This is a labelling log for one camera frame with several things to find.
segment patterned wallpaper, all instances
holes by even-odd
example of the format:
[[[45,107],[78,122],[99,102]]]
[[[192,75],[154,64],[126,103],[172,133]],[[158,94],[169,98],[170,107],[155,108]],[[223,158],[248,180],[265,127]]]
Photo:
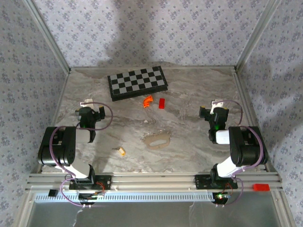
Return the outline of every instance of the patterned wallpaper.
[[[303,226],[303,2],[282,0],[241,77],[298,226]]]
[[[70,67],[235,65],[267,0],[35,0]]]
[[[0,1],[0,226],[11,226],[65,74],[21,0]]]

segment checkered board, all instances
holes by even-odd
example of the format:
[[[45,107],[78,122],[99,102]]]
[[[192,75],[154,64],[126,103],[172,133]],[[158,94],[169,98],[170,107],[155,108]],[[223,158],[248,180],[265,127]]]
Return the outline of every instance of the checkered board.
[[[161,66],[108,76],[113,102],[167,90]]]

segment orange object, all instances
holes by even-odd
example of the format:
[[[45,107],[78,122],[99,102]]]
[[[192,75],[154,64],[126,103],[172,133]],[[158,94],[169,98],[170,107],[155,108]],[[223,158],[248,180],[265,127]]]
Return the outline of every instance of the orange object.
[[[268,192],[270,191],[269,185],[267,183],[255,183],[253,185],[255,192]]]
[[[148,96],[146,99],[144,99],[143,101],[143,106],[144,108],[149,107],[150,106],[150,102],[153,101],[152,96]]]

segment gray marble table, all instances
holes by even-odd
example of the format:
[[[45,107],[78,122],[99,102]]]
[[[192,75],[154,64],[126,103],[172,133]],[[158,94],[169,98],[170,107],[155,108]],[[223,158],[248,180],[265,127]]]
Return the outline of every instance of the gray marble table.
[[[208,172],[210,168],[229,156],[228,145],[214,145],[208,139],[208,122],[200,119],[199,107],[211,107],[215,98],[239,101],[231,70],[228,68],[164,68],[168,91],[152,94],[154,102],[143,108],[147,96],[112,102],[107,75],[131,71],[129,69],[72,69],[63,94],[56,125],[76,125],[75,110],[80,102],[93,98],[108,104],[114,112],[111,126],[97,132],[90,144],[77,144],[76,155],[102,172]],[[159,109],[159,99],[165,98],[165,109]],[[225,104],[230,109],[228,126],[237,125],[240,108]],[[106,118],[96,124],[105,126]],[[247,125],[244,116],[243,125]],[[147,133],[161,130],[171,133],[170,144],[159,150],[150,150],[141,141]],[[121,156],[113,148],[123,147]],[[54,168],[44,167],[43,172]]]

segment red block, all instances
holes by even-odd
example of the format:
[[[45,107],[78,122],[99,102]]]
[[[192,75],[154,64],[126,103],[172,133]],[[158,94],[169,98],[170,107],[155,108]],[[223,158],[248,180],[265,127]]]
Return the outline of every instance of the red block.
[[[165,104],[165,99],[164,98],[161,98],[159,100],[159,109],[164,109],[164,104]]]
[[[267,183],[256,183],[253,185],[255,192],[268,192],[270,191],[269,185]]]

